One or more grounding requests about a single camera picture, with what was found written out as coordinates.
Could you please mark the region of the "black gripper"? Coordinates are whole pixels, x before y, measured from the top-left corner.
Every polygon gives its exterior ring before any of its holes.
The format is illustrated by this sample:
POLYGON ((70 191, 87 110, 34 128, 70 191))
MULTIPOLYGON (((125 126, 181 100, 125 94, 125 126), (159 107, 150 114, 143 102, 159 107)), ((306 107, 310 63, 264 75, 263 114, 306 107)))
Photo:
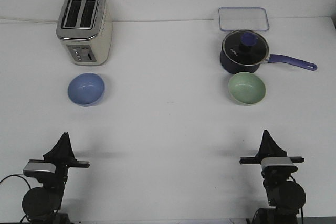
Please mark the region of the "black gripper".
POLYGON ((52 163, 56 166, 56 172, 54 175, 39 176, 37 179, 39 182, 54 182, 57 180, 67 180, 67 174, 69 168, 89 168, 90 163, 85 161, 77 161, 75 158, 71 141, 68 132, 64 132, 56 145, 46 154, 43 155, 45 160, 57 160, 70 162, 47 162, 37 159, 31 159, 29 162, 45 162, 52 163))
POLYGON ((287 157, 287 152, 280 148, 267 130, 263 131, 258 157, 241 157, 241 165, 261 165, 264 179, 289 179, 292 173, 298 171, 295 164, 301 164, 305 159, 301 156, 287 157))

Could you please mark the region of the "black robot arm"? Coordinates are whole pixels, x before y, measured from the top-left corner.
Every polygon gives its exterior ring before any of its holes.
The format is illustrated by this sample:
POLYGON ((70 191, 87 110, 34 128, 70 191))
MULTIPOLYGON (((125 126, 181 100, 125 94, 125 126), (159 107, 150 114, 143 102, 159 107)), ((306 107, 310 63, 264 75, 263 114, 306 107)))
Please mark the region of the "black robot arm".
POLYGON ((263 187, 268 208, 259 208, 248 223, 297 223, 297 214, 306 203, 306 193, 292 176, 303 163, 301 156, 288 156, 274 141, 268 130, 262 134, 261 144, 254 157, 242 157, 241 165, 261 165, 263 187))
POLYGON ((60 212, 68 170, 89 168, 88 161, 78 161, 71 147, 69 133, 64 132, 43 159, 31 159, 23 175, 34 178, 40 187, 30 189, 23 197, 22 209, 29 223, 71 223, 67 213, 60 212))

